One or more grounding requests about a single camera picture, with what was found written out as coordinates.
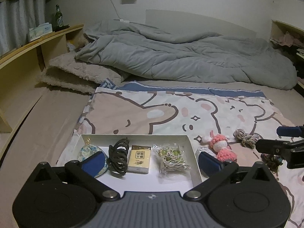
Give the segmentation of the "green glass bottle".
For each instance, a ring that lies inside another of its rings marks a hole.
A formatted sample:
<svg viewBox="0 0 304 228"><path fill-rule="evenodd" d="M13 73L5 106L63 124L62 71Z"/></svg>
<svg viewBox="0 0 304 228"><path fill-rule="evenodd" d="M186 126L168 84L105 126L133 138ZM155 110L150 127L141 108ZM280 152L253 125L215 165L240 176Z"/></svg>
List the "green glass bottle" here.
<svg viewBox="0 0 304 228"><path fill-rule="evenodd" d="M59 31L63 28L63 15L60 9L60 6L56 5L56 13L55 13L55 27L54 31Z"/></svg>

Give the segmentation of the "cartoon bear printed blanket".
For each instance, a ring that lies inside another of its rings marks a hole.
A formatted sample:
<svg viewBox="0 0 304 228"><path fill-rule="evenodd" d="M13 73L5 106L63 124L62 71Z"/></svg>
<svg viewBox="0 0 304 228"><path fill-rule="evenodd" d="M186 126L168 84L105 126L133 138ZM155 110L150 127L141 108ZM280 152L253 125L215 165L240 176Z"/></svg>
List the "cartoon bear printed blanket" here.
<svg viewBox="0 0 304 228"><path fill-rule="evenodd" d="M101 180L120 193L185 192L206 179L197 168L194 154L210 149L207 138L211 133L228 137L237 162L249 166L260 160L260 153L242 146L233 135L235 130L277 139L277 128L291 125L261 91L159 87L133 81L120 88L95 90L57 164L62 166L76 159L86 141L106 149L106 136L117 141L121 136L135 135L131 140L134 145L178 144L191 167L184 175L162 176L153 154L148 173L128 173L121 178L105 173Z"/></svg>

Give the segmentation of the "cream open wardrobe shelf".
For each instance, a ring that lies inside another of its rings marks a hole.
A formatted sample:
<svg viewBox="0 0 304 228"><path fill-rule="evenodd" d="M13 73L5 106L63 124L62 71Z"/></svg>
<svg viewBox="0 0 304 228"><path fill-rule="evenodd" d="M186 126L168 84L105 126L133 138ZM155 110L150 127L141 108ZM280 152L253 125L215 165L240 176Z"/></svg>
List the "cream open wardrobe shelf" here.
<svg viewBox="0 0 304 228"><path fill-rule="evenodd" d="M298 79L294 89L303 96L303 29L273 20L269 41L292 61Z"/></svg>

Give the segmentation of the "beige fleece blanket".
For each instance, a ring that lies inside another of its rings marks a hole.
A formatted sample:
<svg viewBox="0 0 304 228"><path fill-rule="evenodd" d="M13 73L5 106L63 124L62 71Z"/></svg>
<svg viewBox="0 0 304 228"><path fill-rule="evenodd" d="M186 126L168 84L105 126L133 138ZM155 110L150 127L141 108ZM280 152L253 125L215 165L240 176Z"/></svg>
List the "beige fleece blanket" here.
<svg viewBox="0 0 304 228"><path fill-rule="evenodd" d="M93 94L105 81L120 86L129 76L110 66L76 60L75 55L75 52L68 52L50 59L48 67L37 77L38 82Z"/></svg>

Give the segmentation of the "grey quilted duvet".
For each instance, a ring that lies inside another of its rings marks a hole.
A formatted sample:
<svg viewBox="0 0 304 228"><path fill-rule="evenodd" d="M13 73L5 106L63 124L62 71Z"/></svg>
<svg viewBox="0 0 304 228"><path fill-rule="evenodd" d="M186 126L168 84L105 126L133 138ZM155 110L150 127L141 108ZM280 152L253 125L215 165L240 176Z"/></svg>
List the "grey quilted duvet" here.
<svg viewBox="0 0 304 228"><path fill-rule="evenodd" d="M139 23L102 21L88 27L76 59L146 79L196 83L254 83L289 90L292 61L263 39L215 32L178 34Z"/></svg>

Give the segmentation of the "tissue box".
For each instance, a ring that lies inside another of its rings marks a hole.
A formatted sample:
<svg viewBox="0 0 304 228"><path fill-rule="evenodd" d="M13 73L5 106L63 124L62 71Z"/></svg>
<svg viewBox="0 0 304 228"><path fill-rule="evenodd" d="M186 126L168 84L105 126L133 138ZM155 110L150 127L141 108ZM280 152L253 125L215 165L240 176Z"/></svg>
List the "tissue box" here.
<svg viewBox="0 0 304 228"><path fill-rule="evenodd" d="M50 23L44 23L39 25L38 27L30 28L28 30L28 41L32 42L51 32L53 32L53 28Z"/></svg>

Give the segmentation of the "pink crochet sheep doll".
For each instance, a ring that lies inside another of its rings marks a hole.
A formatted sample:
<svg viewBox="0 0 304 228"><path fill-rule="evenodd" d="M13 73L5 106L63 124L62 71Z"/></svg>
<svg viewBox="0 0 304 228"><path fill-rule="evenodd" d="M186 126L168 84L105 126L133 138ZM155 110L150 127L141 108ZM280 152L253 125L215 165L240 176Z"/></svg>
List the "pink crochet sheep doll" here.
<svg viewBox="0 0 304 228"><path fill-rule="evenodd" d="M237 161L237 155L228 146L228 138L222 134L214 134L210 131L209 135L201 139L201 145L200 152L206 152L220 162Z"/></svg>

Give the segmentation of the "white shallow cardboard box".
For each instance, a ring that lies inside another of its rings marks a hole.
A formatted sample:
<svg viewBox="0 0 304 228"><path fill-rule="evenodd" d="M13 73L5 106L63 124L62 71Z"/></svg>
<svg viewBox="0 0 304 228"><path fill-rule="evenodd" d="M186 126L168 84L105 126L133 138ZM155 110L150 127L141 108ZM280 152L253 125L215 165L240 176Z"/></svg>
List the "white shallow cardboard box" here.
<svg viewBox="0 0 304 228"><path fill-rule="evenodd" d="M57 165L91 154L96 147L108 154L109 146L121 139L129 141L127 172L119 176L107 170L97 178L120 194L126 191L184 194L202 183L194 150L186 135L75 135Z"/></svg>

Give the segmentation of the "grey curtain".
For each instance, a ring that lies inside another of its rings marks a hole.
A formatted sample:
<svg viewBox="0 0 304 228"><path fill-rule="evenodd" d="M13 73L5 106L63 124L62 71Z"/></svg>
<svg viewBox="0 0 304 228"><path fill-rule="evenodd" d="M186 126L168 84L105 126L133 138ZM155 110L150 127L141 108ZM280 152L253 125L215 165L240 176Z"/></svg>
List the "grey curtain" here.
<svg viewBox="0 0 304 228"><path fill-rule="evenodd" d="M28 42L30 28L45 23L46 0L6 0L1 2L1 55Z"/></svg>

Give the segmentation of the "dark purple knit scrunchie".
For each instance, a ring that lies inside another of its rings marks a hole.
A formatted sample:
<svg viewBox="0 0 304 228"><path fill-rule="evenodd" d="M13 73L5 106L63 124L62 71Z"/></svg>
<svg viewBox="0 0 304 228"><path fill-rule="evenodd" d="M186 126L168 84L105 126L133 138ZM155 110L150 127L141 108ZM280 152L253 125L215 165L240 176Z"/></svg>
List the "dark purple knit scrunchie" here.
<svg viewBox="0 0 304 228"><path fill-rule="evenodd" d="M261 159L272 173L277 173L279 166L283 165L283 159L277 155L262 153Z"/></svg>

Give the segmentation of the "small yellow card box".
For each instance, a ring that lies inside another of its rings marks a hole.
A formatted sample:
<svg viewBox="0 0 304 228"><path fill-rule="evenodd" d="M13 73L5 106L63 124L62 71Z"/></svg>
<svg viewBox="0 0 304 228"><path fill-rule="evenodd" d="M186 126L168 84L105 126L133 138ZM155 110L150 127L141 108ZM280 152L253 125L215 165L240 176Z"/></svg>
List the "small yellow card box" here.
<svg viewBox="0 0 304 228"><path fill-rule="evenodd" d="M148 174L150 166L151 147L132 145L129 159L128 172Z"/></svg>

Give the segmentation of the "blue floral fabric pouch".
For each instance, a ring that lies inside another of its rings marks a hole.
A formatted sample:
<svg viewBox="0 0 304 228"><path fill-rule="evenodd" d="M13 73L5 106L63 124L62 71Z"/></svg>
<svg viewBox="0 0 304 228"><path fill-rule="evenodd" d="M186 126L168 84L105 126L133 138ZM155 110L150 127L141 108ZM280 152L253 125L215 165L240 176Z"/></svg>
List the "blue floral fabric pouch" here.
<svg viewBox="0 0 304 228"><path fill-rule="evenodd" d="M94 178L98 178L108 170L108 156L95 145L84 145L78 153L77 160L81 169Z"/></svg>

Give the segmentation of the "grey yellow yarn knot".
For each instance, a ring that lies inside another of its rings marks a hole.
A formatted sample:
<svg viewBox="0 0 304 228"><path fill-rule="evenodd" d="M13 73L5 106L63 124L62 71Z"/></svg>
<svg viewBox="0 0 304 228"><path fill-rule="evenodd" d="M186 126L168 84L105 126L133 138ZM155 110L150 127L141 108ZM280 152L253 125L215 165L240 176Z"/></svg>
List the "grey yellow yarn knot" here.
<svg viewBox="0 0 304 228"><path fill-rule="evenodd" d="M255 149L256 142L262 139L261 135L257 133L246 133L243 129L237 129L233 132L234 138L241 143L243 147Z"/></svg>

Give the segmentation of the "wooden bedside shelf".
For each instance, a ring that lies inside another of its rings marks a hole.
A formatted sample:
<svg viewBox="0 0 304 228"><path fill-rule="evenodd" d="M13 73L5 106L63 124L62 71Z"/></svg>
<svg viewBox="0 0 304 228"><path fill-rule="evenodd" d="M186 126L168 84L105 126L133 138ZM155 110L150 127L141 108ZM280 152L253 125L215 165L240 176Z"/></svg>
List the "wooden bedside shelf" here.
<svg viewBox="0 0 304 228"><path fill-rule="evenodd" d="M49 61L67 53L76 43L83 24L52 32L1 57L1 133L11 133L41 97L37 76Z"/></svg>

